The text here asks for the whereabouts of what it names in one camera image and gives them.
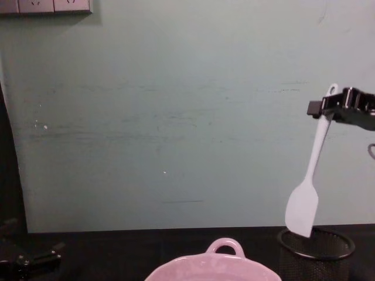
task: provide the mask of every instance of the spatula handle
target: spatula handle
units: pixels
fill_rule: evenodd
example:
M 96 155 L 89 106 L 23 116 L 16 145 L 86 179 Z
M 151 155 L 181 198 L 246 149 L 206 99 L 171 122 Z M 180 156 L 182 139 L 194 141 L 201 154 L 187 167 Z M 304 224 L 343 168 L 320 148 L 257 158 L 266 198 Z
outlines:
M 327 97 L 329 95 L 334 95 L 337 92 L 338 88 L 339 88 L 339 86 L 337 84 L 332 84 L 329 87 L 328 92 L 325 96 Z M 316 129 L 315 140 L 314 140 L 314 144 L 313 144 L 313 147 L 312 147 L 311 158 L 310 158 L 309 166 L 307 168 L 307 173 L 306 173 L 306 176 L 305 176 L 305 180 L 310 180 L 311 183 L 312 183 L 312 179 L 314 177 L 316 165 L 318 164 L 318 160 L 319 160 L 319 155 L 322 151 L 324 140 L 326 138 L 326 135 L 327 135 L 327 132 L 328 132 L 328 129 L 329 129 L 330 122 L 332 121 L 332 118 L 333 118 L 333 114 L 331 114 L 329 116 L 321 115 L 321 117 L 319 118 L 319 121 L 318 121 L 318 127 Z

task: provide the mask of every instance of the cable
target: cable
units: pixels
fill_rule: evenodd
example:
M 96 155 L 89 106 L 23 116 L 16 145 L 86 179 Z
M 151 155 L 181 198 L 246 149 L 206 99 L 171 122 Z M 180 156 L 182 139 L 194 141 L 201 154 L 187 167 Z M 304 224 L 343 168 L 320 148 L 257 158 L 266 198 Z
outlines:
M 367 147 L 367 151 L 369 152 L 369 155 L 371 156 L 371 158 L 375 160 L 375 153 L 372 151 L 372 148 L 375 148 L 375 143 L 372 143 L 371 145 Z

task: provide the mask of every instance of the bowl handle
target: bowl handle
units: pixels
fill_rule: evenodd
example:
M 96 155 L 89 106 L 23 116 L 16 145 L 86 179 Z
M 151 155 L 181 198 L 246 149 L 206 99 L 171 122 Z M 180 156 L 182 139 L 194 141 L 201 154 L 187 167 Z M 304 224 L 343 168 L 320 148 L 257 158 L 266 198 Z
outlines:
M 229 246 L 233 248 L 236 252 L 236 256 L 245 258 L 244 250 L 242 249 L 240 243 L 231 238 L 220 238 L 214 241 L 211 246 L 209 246 L 206 253 L 216 253 L 216 251 L 222 246 Z

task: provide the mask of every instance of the black table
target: black table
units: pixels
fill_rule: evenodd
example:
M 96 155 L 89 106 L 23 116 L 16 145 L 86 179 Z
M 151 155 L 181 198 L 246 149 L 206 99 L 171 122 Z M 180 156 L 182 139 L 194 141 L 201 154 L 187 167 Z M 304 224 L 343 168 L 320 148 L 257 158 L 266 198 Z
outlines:
M 356 244 L 350 280 L 375 280 L 375 224 L 328 226 Z M 29 234 L 12 240 L 31 253 L 58 242 L 66 248 L 59 271 L 35 281 L 143 281 L 159 265 L 184 255 L 203 253 L 217 238 L 241 243 L 246 257 L 278 272 L 281 227 L 163 229 L 58 234 Z M 220 252 L 231 253 L 223 248 Z

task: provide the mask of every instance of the light blue wall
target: light blue wall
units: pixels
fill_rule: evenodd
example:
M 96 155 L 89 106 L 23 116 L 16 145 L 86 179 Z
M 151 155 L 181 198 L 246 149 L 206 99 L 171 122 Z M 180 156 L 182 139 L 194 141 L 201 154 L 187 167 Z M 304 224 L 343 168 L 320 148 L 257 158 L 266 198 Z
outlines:
M 283 225 L 331 83 L 375 91 L 375 1 L 96 0 L 0 20 L 30 231 Z M 375 134 L 332 124 L 318 224 L 375 222 Z

